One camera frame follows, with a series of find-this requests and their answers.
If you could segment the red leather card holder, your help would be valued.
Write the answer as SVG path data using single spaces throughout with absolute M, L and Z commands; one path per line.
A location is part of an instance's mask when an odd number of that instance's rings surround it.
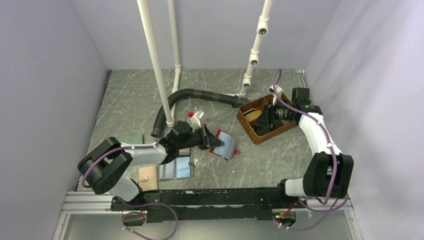
M 217 155 L 226 161 L 231 160 L 234 155 L 241 154 L 241 150 L 237 149 L 238 141 L 228 132 L 218 129 L 215 137 L 223 142 L 223 145 L 211 148 L 209 150 L 211 154 Z

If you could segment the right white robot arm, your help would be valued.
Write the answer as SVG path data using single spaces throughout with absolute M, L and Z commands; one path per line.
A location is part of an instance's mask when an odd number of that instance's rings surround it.
M 313 105 L 308 88 L 292 90 L 291 102 L 282 99 L 283 90 L 268 89 L 273 99 L 264 105 L 262 114 L 252 122 L 262 135 L 274 133 L 281 122 L 296 122 L 309 144 L 312 159 L 301 178 L 285 179 L 283 189 L 275 194 L 276 203 L 289 207 L 295 197 L 342 199 L 347 196 L 354 167 L 350 155 L 343 154 L 331 138 L 319 106 Z

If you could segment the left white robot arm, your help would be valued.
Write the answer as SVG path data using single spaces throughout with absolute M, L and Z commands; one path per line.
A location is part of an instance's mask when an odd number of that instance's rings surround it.
M 154 143 L 129 144 L 108 137 L 78 163 L 79 184 L 97 195 L 115 195 L 129 209 L 137 210 L 144 203 L 144 192 L 137 181 L 124 177 L 128 167 L 163 165 L 175 160 L 183 149 L 209 150 L 224 145 L 205 124 L 194 130 L 186 121 L 178 121 L 166 137 Z

